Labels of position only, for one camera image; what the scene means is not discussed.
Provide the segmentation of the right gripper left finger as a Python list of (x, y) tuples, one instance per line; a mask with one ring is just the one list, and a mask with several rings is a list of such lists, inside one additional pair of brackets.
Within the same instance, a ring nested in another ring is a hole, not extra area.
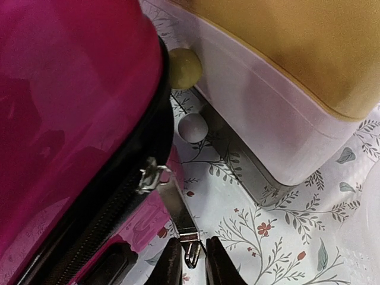
[(153, 270), (153, 284), (180, 284), (182, 247), (177, 238), (169, 239)]

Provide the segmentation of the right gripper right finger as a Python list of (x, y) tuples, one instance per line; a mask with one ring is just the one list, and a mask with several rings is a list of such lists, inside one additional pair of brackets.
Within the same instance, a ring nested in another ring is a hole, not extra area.
[(217, 236), (206, 240), (207, 284), (246, 285)]

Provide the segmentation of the pink and teal kids suitcase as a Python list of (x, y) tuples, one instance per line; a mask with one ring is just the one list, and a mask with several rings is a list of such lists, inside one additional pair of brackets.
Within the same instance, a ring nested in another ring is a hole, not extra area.
[(169, 55), (139, 1), (1, 2), (1, 283), (120, 283), (183, 178)]

